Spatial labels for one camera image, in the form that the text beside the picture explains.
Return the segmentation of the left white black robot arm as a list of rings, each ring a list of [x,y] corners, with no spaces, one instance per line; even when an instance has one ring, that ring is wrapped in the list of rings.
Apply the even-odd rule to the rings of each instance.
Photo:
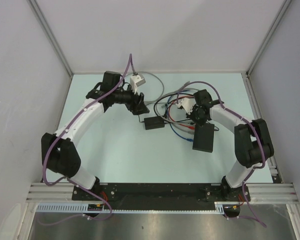
[[[55,133],[45,133],[41,138],[42,166],[83,187],[83,194],[90,200],[100,196],[99,179],[83,166],[77,145],[92,123],[114,104],[125,105],[127,110],[138,116],[150,111],[145,105],[144,94],[138,87],[145,84],[142,75],[134,73],[127,89],[123,88],[124,76],[106,71],[102,82],[88,92],[76,115]]]

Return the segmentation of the small black adapter box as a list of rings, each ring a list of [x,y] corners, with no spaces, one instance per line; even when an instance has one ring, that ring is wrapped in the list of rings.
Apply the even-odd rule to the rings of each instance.
[[[160,116],[146,117],[143,120],[145,130],[154,130],[165,127],[165,122]]]

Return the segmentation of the black Mercury network switch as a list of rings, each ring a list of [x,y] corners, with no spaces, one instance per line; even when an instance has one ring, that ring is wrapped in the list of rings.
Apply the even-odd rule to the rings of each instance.
[[[192,149],[212,153],[214,147],[214,132],[214,124],[206,123],[203,126],[196,124],[194,128]]]

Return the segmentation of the black ethernet cable teal plug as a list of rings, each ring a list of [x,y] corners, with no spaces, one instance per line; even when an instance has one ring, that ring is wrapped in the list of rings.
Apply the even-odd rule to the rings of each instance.
[[[183,132],[193,135],[195,132],[195,123],[182,113],[183,109],[178,109],[177,92],[169,92],[163,94],[153,104],[153,112],[155,116],[161,117],[165,124],[172,127],[177,133]]]

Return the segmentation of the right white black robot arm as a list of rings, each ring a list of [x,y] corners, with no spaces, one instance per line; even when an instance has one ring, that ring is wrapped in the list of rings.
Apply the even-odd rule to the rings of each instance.
[[[247,119],[225,106],[220,99],[213,100],[207,90],[194,93],[193,99],[184,98],[179,107],[186,117],[195,124],[193,150],[213,152],[215,121],[234,135],[236,161],[231,170],[222,177],[220,195],[232,201],[239,192],[244,192],[244,184],[257,169],[266,165],[274,155],[274,147],[267,123],[264,119]]]

